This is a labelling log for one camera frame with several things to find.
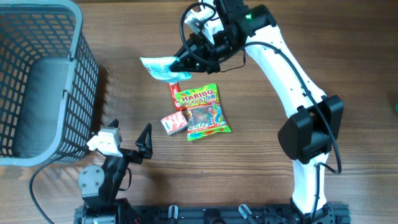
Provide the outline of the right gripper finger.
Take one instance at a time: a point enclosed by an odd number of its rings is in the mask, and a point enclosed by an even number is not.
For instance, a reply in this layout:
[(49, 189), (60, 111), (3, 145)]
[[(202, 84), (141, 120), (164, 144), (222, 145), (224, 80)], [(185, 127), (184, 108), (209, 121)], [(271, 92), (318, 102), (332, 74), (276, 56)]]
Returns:
[(196, 62), (197, 60), (190, 55), (188, 50), (181, 46), (179, 50), (174, 54), (174, 57), (177, 57), (180, 62)]
[(206, 72), (206, 68), (203, 64), (200, 64), (196, 61), (174, 61), (173, 64), (169, 67), (171, 72), (195, 72), (195, 73), (204, 73)]

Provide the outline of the red Nescafe coffee stick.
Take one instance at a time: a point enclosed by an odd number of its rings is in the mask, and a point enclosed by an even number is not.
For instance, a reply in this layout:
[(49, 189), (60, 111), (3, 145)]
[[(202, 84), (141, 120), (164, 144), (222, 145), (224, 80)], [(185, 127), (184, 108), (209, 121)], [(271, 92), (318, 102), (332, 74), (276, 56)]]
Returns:
[(169, 83), (170, 92), (174, 102), (174, 107), (176, 111), (182, 111), (185, 107), (177, 100), (176, 94), (180, 92), (180, 87), (178, 83)]

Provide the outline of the light blue tissue pack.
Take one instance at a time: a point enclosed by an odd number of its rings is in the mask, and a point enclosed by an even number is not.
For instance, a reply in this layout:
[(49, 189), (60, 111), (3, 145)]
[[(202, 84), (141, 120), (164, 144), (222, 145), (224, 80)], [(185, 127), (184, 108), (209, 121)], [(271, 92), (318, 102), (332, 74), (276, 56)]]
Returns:
[(184, 80), (191, 79), (192, 75), (189, 72), (173, 72), (171, 66), (180, 60), (177, 57), (157, 57), (157, 58), (140, 58), (143, 66), (156, 80), (167, 83), (177, 83)]

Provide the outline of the pink white small box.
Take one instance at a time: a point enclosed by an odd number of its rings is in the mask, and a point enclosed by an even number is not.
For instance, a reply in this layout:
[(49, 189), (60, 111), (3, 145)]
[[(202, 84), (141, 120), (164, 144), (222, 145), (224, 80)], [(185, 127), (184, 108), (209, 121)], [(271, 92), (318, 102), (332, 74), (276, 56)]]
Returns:
[(181, 111), (162, 118), (161, 123), (169, 136), (183, 130), (188, 125), (188, 122)]

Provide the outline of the Haribo gummy candy bag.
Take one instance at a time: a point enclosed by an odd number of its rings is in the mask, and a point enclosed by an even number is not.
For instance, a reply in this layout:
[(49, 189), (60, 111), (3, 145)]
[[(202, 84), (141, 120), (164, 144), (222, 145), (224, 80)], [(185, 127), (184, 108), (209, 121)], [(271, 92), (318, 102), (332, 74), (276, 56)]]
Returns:
[(223, 116), (218, 87), (215, 83), (201, 88), (180, 91), (176, 94), (176, 98), (187, 110), (188, 141), (214, 133), (231, 132), (231, 128)]

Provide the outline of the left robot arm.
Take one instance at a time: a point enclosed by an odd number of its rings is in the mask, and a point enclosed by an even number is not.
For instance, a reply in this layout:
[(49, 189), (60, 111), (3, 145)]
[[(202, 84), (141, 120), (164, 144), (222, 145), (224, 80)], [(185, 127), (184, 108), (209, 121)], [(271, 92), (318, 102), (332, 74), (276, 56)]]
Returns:
[(138, 150), (123, 149), (121, 142), (117, 119), (87, 142), (88, 149), (99, 151), (105, 160), (101, 166), (85, 167), (78, 176), (84, 204), (75, 210), (76, 224), (141, 222), (128, 200), (116, 196), (125, 191), (121, 187), (125, 175), (129, 174), (129, 180), (132, 179), (129, 164), (142, 164), (144, 159), (152, 158), (152, 125), (147, 124), (136, 140)]

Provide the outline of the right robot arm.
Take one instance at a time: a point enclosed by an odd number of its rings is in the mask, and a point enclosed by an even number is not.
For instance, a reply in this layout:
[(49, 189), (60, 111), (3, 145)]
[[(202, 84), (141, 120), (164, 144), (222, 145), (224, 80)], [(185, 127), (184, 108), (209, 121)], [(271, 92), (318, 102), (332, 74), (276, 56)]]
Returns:
[(293, 162), (293, 215), (298, 222), (316, 223), (330, 206), (324, 194), (324, 173), (329, 153), (339, 154), (336, 143), (343, 102), (311, 81), (294, 58), (265, 5), (249, 7), (240, 0), (202, 1), (184, 10), (179, 28), (182, 47), (173, 72), (216, 73), (239, 51), (262, 69), (278, 94), (287, 121), (278, 132), (282, 150)]

